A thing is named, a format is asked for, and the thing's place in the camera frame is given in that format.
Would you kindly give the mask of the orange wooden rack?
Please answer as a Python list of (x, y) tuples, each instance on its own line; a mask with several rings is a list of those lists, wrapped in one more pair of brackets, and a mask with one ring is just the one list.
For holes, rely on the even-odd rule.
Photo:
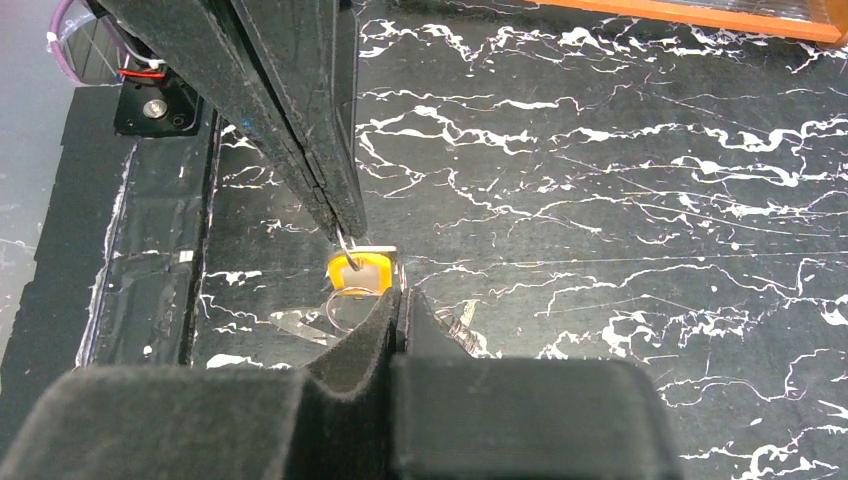
[(845, 1), (551, 1), (551, 6), (847, 45)]

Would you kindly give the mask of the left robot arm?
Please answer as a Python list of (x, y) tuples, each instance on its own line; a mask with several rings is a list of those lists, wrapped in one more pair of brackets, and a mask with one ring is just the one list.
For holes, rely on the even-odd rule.
[(192, 136), (212, 108), (274, 166), (329, 238), (366, 234), (351, 2), (96, 1), (93, 9), (128, 45), (119, 134)]

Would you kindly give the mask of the white keyring holder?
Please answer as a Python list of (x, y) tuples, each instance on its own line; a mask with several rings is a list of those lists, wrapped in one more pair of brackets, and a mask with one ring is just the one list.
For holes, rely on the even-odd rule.
[(353, 364), (373, 355), (473, 358), (479, 336), (462, 315), (436, 310), (426, 294), (406, 282), (397, 259), (396, 285), (381, 296), (346, 296), (330, 290), (316, 306), (272, 312), (268, 321), (315, 352), (302, 365)]

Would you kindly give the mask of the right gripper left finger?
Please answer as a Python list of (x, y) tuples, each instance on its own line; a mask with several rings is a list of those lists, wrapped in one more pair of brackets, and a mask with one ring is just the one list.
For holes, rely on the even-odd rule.
[(382, 479), (388, 354), (298, 369), (88, 367), (39, 399), (5, 479)]

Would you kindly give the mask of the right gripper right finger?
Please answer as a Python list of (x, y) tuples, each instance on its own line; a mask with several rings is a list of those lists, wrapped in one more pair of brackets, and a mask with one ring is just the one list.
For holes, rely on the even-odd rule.
[(405, 293), (391, 366), (399, 479), (680, 479), (650, 378), (609, 359), (475, 358)]

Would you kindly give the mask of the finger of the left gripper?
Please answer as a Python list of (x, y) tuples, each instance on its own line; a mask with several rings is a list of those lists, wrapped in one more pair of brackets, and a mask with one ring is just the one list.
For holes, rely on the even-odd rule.
[(102, 5), (257, 147), (313, 218), (302, 202), (310, 193), (300, 150), (234, 2), (116, 0)]
[(355, 162), (358, 24), (349, 1), (236, 1), (300, 150), (303, 204), (329, 237), (367, 231)]

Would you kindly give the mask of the yellow tagged key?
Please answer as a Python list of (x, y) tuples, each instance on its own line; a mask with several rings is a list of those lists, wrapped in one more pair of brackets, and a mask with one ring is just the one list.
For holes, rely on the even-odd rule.
[(339, 251), (328, 260), (326, 272), (334, 294), (381, 296), (396, 285), (398, 248), (388, 245), (356, 246), (337, 227)]

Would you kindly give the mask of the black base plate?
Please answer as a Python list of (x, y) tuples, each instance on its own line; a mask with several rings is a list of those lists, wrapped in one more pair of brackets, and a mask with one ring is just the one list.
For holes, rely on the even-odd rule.
[(118, 91), (76, 91), (34, 277), (1, 363), (1, 439), (76, 368), (178, 365), (188, 357), (217, 118), (197, 133), (120, 136)]

